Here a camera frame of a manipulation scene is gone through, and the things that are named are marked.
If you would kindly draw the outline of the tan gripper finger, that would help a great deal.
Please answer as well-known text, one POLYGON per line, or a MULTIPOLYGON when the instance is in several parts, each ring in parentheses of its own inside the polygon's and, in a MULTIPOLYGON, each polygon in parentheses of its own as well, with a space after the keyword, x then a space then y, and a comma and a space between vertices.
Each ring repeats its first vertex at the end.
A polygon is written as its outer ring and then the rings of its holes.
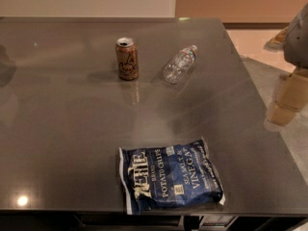
POLYGON ((298 113, 298 109, 282 102, 270 102, 266 118, 270 123, 279 126, 288 125, 298 113))
POLYGON ((308 69, 296 68, 289 74, 278 92, 277 102, 297 111, 308 104, 308 69))

